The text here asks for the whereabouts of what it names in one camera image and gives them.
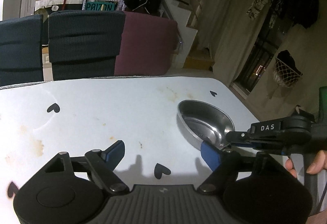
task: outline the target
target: stainless steel bowl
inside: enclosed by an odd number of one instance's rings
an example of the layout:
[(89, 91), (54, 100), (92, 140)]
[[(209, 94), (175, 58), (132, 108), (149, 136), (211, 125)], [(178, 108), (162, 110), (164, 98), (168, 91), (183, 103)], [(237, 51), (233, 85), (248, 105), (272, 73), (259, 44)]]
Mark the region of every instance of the stainless steel bowl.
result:
[(198, 150), (203, 140), (222, 149), (228, 144), (226, 134), (235, 131), (232, 120), (220, 109), (197, 100), (178, 104), (177, 125), (185, 139)]

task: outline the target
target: finger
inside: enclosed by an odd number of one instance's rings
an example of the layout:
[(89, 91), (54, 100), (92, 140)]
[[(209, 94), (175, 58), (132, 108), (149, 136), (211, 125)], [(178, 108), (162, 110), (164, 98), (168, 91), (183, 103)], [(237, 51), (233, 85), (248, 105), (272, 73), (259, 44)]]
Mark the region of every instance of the finger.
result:
[(312, 164), (307, 169), (309, 174), (317, 174), (327, 168), (327, 152), (320, 150), (313, 160)]
[(294, 169), (291, 169), (291, 170), (289, 171), (289, 173), (292, 174), (294, 178), (297, 178), (297, 177), (298, 177), (298, 175), (297, 175), (297, 173), (296, 173), (296, 170), (294, 170)]
[(286, 170), (290, 171), (291, 169), (293, 169), (293, 162), (291, 159), (288, 159), (286, 162), (285, 162), (285, 168)]

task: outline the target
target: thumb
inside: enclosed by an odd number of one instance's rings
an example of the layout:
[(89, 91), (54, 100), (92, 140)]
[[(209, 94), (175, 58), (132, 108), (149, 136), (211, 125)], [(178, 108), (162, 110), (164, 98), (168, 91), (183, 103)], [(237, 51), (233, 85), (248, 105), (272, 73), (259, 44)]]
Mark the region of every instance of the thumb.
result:
[(309, 174), (317, 174), (321, 172), (323, 169), (327, 169), (327, 151), (320, 150), (312, 164), (307, 169), (307, 173)]

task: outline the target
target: curtain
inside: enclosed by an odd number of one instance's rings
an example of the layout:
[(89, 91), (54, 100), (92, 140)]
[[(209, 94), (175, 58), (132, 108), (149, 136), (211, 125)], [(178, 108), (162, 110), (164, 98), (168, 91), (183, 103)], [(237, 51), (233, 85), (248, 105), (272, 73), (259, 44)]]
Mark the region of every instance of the curtain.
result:
[(318, 116), (318, 91), (327, 86), (326, 27), (327, 1), (319, 0), (317, 22), (308, 29), (299, 24), (292, 27), (275, 54), (287, 49), (302, 78), (291, 88), (278, 87), (272, 74), (273, 59), (245, 101), (257, 118), (263, 121), (289, 116), (297, 104)]
[(238, 77), (268, 12), (264, 7), (255, 20), (246, 14), (253, 0), (220, 0), (207, 33), (200, 31), (201, 46), (210, 46), (216, 79), (226, 86)]

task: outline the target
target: maroon chair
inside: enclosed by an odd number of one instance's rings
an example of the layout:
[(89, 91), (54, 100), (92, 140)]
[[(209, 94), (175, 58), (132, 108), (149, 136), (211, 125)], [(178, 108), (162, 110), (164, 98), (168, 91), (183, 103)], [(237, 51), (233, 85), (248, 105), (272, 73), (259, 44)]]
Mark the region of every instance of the maroon chair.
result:
[(165, 74), (177, 44), (177, 22), (141, 13), (125, 12), (115, 76)]

